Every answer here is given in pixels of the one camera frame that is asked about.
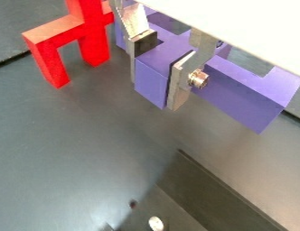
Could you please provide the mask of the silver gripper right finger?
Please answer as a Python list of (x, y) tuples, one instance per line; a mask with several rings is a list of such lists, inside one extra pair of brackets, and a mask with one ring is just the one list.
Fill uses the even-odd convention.
[(193, 28), (189, 42), (197, 51), (185, 54), (170, 71), (167, 108), (173, 111), (189, 99), (192, 87), (202, 88), (206, 85), (209, 75), (204, 72), (204, 67), (214, 56), (218, 39)]

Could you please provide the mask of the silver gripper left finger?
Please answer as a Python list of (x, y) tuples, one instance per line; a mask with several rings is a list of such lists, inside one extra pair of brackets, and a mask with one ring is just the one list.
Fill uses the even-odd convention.
[(131, 60), (131, 81), (135, 80), (135, 58), (157, 46), (157, 31), (147, 22), (143, 5), (123, 0), (109, 0), (113, 13), (123, 34), (126, 52)]

